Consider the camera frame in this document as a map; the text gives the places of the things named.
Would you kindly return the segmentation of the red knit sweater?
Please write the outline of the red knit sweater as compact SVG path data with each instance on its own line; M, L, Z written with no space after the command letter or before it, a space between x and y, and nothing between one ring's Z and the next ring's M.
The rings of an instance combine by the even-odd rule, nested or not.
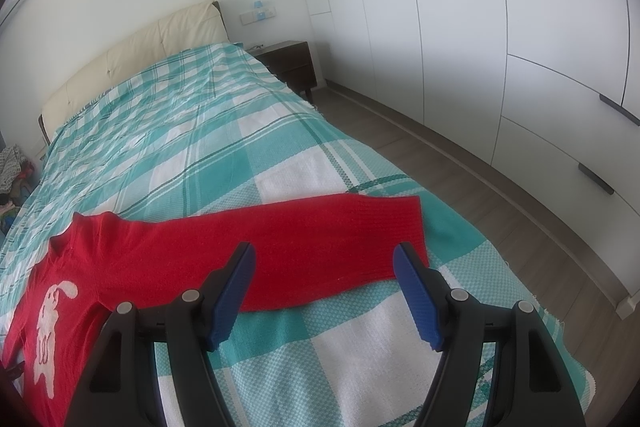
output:
M416 196L337 194L160 223L104 212L75 215L30 272L2 361L25 359L24 400L46 426L63 424L100 330L124 301L161 306L250 243L256 272L246 312L293 308L393 277L394 248L424 255Z

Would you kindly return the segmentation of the pile of clothes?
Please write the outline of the pile of clothes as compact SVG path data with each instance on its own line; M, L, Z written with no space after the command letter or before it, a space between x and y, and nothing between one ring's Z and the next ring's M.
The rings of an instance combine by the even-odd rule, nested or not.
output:
M8 234L18 212L32 194L35 167L17 146L1 151L1 233Z

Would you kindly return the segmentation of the white wardrobe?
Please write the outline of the white wardrobe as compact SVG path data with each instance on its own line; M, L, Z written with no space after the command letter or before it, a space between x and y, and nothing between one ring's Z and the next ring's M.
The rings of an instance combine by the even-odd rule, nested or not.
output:
M463 147L639 297L639 0L306 0L323 74Z

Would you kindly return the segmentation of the dark wooden nightstand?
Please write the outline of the dark wooden nightstand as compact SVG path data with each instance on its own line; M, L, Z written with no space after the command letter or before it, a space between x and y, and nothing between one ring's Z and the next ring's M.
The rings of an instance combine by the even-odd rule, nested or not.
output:
M307 41L288 40L251 50L265 68L293 92L314 104L312 89L318 86Z

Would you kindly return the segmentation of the cream padded headboard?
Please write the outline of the cream padded headboard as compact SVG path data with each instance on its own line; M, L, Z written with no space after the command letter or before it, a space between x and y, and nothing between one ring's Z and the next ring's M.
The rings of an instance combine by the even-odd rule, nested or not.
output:
M171 55L229 40L219 2L173 12L115 44L79 69L43 104L38 124L44 142L99 95Z

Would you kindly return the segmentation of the white wall switch panel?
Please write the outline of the white wall switch panel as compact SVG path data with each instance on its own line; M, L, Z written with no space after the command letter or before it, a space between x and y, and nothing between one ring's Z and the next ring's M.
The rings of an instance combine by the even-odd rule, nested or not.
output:
M240 14L240 21L243 26L270 20L276 17L277 11L272 5L265 5L261 1L255 1L253 9Z

